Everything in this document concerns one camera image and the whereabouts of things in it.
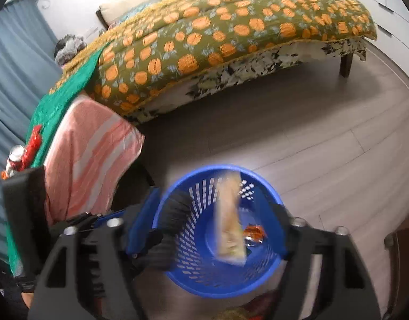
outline wooden bed leg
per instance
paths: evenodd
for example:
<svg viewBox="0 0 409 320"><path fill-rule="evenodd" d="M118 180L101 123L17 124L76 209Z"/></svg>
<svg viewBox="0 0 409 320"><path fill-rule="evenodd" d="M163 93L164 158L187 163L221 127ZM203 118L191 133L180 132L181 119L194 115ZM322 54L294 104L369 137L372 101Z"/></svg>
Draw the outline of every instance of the wooden bed leg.
<svg viewBox="0 0 409 320"><path fill-rule="evenodd" d="M352 64L352 56L354 55L353 53L349 53L347 55L344 55L340 59L340 69L339 69L339 74L343 76L344 78L348 78L350 75L350 69L351 69L351 64Z"/></svg>

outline crumpled snack wrapper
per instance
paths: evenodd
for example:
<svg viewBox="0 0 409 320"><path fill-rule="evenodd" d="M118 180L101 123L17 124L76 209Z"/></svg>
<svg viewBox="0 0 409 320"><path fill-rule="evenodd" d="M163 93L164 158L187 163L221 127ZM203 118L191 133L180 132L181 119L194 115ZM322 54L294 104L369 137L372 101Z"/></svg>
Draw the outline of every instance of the crumpled snack wrapper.
<svg viewBox="0 0 409 320"><path fill-rule="evenodd" d="M217 258L231 265L244 266L247 255L238 212L242 179L237 172L227 172L221 177L215 208Z"/></svg>

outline blue curtain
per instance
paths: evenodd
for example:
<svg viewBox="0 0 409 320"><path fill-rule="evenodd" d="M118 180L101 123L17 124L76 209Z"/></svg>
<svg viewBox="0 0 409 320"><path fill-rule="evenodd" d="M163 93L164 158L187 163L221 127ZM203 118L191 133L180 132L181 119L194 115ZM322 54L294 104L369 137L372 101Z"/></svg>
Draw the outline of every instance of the blue curtain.
<svg viewBox="0 0 409 320"><path fill-rule="evenodd" d="M35 0L15 0L0 11L0 171L12 146L25 143L37 104L61 76L53 57L56 42ZM7 260L5 222L0 189L3 260Z"/></svg>

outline green bedspread with orange flowers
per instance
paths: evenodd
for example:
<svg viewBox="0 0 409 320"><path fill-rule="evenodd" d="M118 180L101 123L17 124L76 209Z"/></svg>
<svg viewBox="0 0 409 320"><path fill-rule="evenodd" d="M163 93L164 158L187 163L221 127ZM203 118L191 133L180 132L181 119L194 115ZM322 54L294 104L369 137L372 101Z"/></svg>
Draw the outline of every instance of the green bedspread with orange flowers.
<svg viewBox="0 0 409 320"><path fill-rule="evenodd" d="M290 42L376 39L370 13L357 0L167 0L160 6L117 28L86 87L120 115L250 53Z"/></svg>

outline pink striped towel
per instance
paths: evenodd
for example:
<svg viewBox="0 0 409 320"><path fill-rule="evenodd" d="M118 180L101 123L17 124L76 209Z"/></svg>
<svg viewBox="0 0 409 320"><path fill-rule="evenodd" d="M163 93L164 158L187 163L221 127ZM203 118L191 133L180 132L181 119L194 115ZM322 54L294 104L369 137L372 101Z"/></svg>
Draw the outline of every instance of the pink striped towel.
<svg viewBox="0 0 409 320"><path fill-rule="evenodd" d="M80 94L45 160L49 225L80 213L106 213L118 180L141 153L144 136L114 111Z"/></svg>

